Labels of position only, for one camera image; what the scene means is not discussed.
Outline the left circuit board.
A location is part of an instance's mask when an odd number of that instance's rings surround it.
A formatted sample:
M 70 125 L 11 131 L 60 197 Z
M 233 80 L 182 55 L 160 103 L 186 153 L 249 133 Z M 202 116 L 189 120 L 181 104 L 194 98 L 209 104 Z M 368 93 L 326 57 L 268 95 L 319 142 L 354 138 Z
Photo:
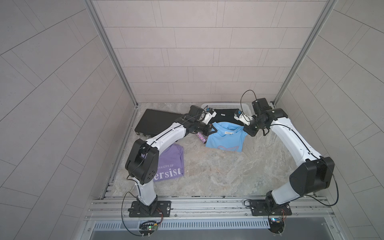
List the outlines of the left circuit board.
M 160 222 L 146 221 L 139 225 L 139 233 L 142 236 L 151 236 L 155 231 L 158 230 Z

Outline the black closed laptop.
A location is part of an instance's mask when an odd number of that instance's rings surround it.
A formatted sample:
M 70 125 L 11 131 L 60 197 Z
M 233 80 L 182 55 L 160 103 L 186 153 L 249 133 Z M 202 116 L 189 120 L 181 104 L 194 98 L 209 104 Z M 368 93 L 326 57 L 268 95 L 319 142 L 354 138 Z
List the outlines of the black closed laptop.
M 139 120 L 135 133 L 144 137 L 154 137 L 182 116 L 183 114 L 147 109 Z

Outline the purple t-shirt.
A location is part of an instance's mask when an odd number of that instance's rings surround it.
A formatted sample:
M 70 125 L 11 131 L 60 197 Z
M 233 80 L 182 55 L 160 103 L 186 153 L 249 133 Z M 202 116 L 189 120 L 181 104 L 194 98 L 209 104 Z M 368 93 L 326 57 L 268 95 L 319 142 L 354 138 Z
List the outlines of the purple t-shirt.
M 172 144 L 159 157 L 154 182 L 177 179 L 184 176 L 184 148 Z

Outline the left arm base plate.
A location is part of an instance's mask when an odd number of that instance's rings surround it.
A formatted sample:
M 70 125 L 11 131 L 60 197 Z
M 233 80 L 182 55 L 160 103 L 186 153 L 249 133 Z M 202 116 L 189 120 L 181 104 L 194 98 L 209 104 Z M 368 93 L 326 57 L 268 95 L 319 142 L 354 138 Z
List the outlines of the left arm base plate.
M 129 208 L 130 218 L 169 217 L 171 201 L 154 201 L 146 206 L 140 201 L 134 201 Z

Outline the right corner metal post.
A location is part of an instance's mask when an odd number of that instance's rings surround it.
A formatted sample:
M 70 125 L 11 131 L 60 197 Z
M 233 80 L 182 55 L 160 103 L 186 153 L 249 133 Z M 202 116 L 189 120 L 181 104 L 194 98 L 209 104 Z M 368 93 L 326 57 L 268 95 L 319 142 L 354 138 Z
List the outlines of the right corner metal post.
M 277 96 L 272 101 L 274 106 L 279 103 L 281 100 L 284 92 L 287 90 L 290 82 L 294 78 L 297 70 L 301 66 L 302 62 L 304 61 L 305 57 L 307 56 L 309 50 L 311 49 L 313 43 L 315 42 L 317 36 L 319 35 L 320 31 L 322 30 L 324 24 L 326 23 L 327 19 L 329 18 L 330 14 L 332 13 L 332 10 L 334 9 L 336 3 L 338 0 L 328 0 L 325 3 L 325 6 L 323 7 L 318 19 L 316 20 L 308 38 L 306 39 L 302 49 L 299 52 L 298 57 L 296 58 L 293 66 L 291 67 L 291 70 L 289 71 L 285 81 L 282 84 L 281 89 L 279 90 Z

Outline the white plastic basket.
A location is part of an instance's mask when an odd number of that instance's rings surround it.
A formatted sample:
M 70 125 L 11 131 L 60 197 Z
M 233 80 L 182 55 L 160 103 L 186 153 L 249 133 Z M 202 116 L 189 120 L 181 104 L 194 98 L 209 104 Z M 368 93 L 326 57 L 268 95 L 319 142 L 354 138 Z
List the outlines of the white plastic basket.
M 243 111 L 244 114 L 252 116 L 253 113 L 250 107 L 247 104 L 240 103 L 205 103 L 201 105 L 202 109 L 212 108 L 212 109 L 238 109 Z

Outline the left corner metal post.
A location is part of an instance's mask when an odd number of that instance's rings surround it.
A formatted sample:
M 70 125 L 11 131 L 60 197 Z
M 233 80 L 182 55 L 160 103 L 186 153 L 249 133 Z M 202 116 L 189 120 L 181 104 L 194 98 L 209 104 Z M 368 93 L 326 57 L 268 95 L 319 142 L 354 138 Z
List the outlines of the left corner metal post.
M 90 0 L 84 0 L 83 2 L 84 2 L 84 5 L 85 5 L 87 12 L 89 13 L 91 21 L 93 22 L 94 27 L 99 34 L 99 37 L 102 41 L 102 44 L 105 47 L 105 49 L 106 49 L 106 51 L 107 51 L 107 53 L 111 59 L 112 65 L 114 66 L 119 78 L 121 79 L 125 89 L 127 90 L 129 97 L 132 100 L 135 108 L 137 108 L 138 102 L 134 96 L 134 93 L 133 93 L 131 87 L 129 86 L 128 80 L 124 74 L 124 71 L 123 71 L 123 69 L 119 63 L 117 55 L 116 55 L 116 53 L 115 53 L 115 51 L 111 45 L 111 42 L 107 36 L 105 28 L 104 28 L 104 26 L 101 22 L 101 19 L 97 13 L 97 10 L 95 8 L 95 4 L 93 3 L 93 1 L 90 1 Z

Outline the circuit board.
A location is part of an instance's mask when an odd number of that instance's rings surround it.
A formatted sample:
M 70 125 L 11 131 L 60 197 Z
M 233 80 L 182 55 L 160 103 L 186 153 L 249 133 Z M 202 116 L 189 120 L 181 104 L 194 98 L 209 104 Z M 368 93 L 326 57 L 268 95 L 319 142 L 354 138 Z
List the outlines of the circuit board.
M 158 230 L 160 222 L 146 221 L 139 225 L 139 233 L 142 236 L 151 236 L 155 231 Z
M 285 230 L 285 221 L 282 218 L 268 218 L 269 231 L 273 234 L 281 235 Z

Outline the corner metal post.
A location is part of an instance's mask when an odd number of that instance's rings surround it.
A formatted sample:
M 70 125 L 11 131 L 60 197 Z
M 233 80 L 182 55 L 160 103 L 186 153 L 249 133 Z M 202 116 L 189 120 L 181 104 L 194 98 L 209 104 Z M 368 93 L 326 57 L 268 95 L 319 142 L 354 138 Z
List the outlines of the corner metal post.
M 132 100 L 135 108 L 137 108 L 138 102 L 134 96 L 134 93 L 133 93 L 131 87 L 129 86 L 128 80 L 124 74 L 124 71 L 123 71 L 123 69 L 119 63 L 117 55 L 116 55 L 116 53 L 115 53 L 115 51 L 111 45 L 111 42 L 107 36 L 105 28 L 104 28 L 104 26 L 101 22 L 101 19 L 97 13 L 97 10 L 95 8 L 95 4 L 93 3 L 93 1 L 90 1 L 90 0 L 84 0 L 83 2 L 84 2 L 84 5 L 85 5 L 87 12 L 89 13 L 91 21 L 93 22 L 94 27 L 99 34 L 99 37 L 102 41 L 102 44 L 105 47 L 105 49 L 106 49 L 106 51 L 107 51 L 107 53 L 111 59 L 112 65 L 114 66 L 119 78 L 121 79 L 125 89 L 127 90 L 129 97 Z
M 281 100 L 284 92 L 287 90 L 290 82 L 294 78 L 297 70 L 301 66 L 302 62 L 304 61 L 305 57 L 307 56 L 309 50 L 311 49 L 313 43 L 315 42 L 317 36 L 319 35 L 320 31 L 322 30 L 324 24 L 326 23 L 327 19 L 329 18 L 330 14 L 332 13 L 332 10 L 334 9 L 336 3 L 338 0 L 328 0 L 325 3 L 325 6 L 323 7 L 318 19 L 316 20 L 308 38 L 306 39 L 302 49 L 299 52 L 298 57 L 296 58 L 293 66 L 291 67 L 291 70 L 289 71 L 285 81 L 282 84 L 281 89 L 279 90 L 277 96 L 272 101 L 274 106 L 279 103 Z

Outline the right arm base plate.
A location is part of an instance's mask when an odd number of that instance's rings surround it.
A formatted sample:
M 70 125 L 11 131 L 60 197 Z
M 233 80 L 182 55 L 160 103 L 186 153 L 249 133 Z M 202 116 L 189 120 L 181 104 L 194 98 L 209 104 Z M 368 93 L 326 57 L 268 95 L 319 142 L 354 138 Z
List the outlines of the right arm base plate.
M 252 216 L 291 216 L 292 210 L 288 203 L 276 205 L 266 200 L 247 200 L 244 202 L 251 209 Z

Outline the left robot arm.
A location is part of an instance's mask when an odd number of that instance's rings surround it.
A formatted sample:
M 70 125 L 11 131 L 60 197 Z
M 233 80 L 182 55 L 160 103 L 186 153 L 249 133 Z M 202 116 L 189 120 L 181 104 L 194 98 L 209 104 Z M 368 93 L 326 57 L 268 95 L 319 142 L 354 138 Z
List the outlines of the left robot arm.
M 153 179 L 157 173 L 160 154 L 188 134 L 209 134 L 212 128 L 209 121 L 216 114 L 212 108 L 202 109 L 192 105 L 187 114 L 181 115 L 158 135 L 134 142 L 125 168 L 129 172 L 128 180 L 136 183 L 139 210 L 147 215 L 153 215 L 157 211 L 158 196 Z

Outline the purple glitter tube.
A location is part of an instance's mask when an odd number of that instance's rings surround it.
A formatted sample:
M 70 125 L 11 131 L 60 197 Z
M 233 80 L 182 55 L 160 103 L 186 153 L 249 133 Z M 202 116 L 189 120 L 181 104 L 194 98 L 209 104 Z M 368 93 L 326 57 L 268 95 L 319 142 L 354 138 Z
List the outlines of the purple glitter tube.
M 203 135 L 203 134 L 200 133 L 200 132 L 197 132 L 197 133 L 196 133 L 196 136 L 203 142 L 203 144 L 206 144 L 208 138 L 207 138 L 205 135 Z

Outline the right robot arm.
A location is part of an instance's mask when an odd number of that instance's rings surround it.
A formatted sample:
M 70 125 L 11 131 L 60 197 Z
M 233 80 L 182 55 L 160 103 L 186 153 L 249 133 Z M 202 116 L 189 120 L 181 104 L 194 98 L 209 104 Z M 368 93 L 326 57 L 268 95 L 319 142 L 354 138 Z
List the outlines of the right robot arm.
M 334 180 L 335 163 L 330 157 L 323 157 L 296 130 L 288 114 L 282 109 L 273 109 L 266 99 L 252 103 L 255 114 L 248 116 L 238 111 L 244 130 L 254 137 L 259 130 L 266 136 L 274 132 L 291 153 L 297 168 L 289 181 L 266 194 L 265 208 L 268 213 L 282 209 L 291 201 L 327 189 Z

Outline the light blue t-shirt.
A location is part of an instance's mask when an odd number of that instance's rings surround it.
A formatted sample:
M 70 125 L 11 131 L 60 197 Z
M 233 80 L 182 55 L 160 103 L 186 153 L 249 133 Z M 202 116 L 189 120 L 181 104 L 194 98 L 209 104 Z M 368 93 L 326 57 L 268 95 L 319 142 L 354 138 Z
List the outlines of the light blue t-shirt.
M 206 147 L 230 152 L 242 152 L 246 136 L 244 126 L 232 123 L 213 123 L 217 132 L 208 136 Z

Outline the black t-shirt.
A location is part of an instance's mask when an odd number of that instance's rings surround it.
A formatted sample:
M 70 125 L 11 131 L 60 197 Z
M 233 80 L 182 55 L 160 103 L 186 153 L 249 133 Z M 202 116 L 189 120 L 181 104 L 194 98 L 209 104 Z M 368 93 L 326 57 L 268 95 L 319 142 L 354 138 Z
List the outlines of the black t-shirt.
M 232 123 L 239 126 L 244 126 L 244 123 L 235 119 L 235 113 L 238 113 L 238 111 L 239 111 L 238 109 L 215 109 L 216 116 L 211 118 L 209 123 L 213 124 L 213 123 L 227 122 L 227 123 Z

